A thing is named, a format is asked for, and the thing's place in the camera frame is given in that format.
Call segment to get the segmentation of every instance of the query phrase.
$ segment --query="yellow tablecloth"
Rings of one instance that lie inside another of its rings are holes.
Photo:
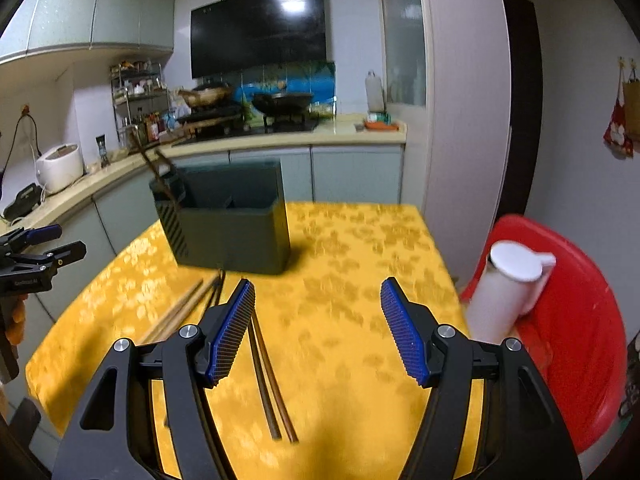
[[[271,439],[245,335],[229,377],[207,391],[226,453],[240,480],[396,480],[428,391],[404,371],[380,309],[380,284],[395,276],[410,300],[466,331],[453,284],[412,206],[290,203],[287,220],[294,255],[287,271],[247,277],[300,443],[290,444],[282,427],[283,440]],[[178,267],[158,222],[87,286],[26,367],[30,394],[61,434],[110,345],[142,337],[212,272]],[[239,278],[228,273],[222,301]],[[458,474],[472,467],[481,398],[475,384]],[[161,383],[154,411],[165,471],[179,477],[162,424]]]

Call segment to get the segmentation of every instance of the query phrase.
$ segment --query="red chair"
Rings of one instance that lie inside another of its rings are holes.
[[[461,300],[470,300],[487,253],[499,240],[514,240],[556,256],[556,268],[545,290],[516,328],[581,453],[609,429],[624,393],[626,336],[618,304],[600,269],[586,254],[519,215],[503,216],[496,223]]]

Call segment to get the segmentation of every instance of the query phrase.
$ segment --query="dark green utensil holder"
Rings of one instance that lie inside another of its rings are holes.
[[[279,162],[190,166],[163,174],[179,207],[149,184],[180,265],[279,274],[289,259]]]

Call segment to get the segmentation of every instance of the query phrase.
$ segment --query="orange cloth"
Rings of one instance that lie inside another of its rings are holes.
[[[255,284],[256,312],[300,443],[271,439],[245,336],[229,377],[207,391],[226,453],[241,480],[396,480],[428,391],[404,371],[380,309],[380,285],[395,276],[410,300],[466,332],[456,291],[412,206],[291,203],[287,219],[287,271],[247,277]],[[31,395],[61,434],[110,345],[122,336],[142,337],[189,286],[212,273],[178,267],[156,223],[87,286],[26,367]],[[239,278],[227,274],[222,301]],[[201,314],[202,306],[186,322]],[[474,460],[479,382],[459,474],[469,472]],[[165,471],[179,476],[162,423],[159,382],[154,412]]]

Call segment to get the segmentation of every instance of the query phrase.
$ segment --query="metal bolt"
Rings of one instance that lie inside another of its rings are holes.
[[[450,337],[453,337],[456,335],[456,329],[453,328],[451,325],[440,325],[438,327],[438,334],[440,335],[440,337],[443,337],[444,339],[449,339]]]
[[[113,349],[116,352],[124,352],[127,348],[129,348],[129,340],[128,339],[118,339],[113,344]]]
[[[195,325],[185,325],[180,329],[180,337],[189,339],[198,333],[198,327]]]
[[[513,337],[508,338],[504,344],[512,352],[518,352],[522,349],[522,343]]]

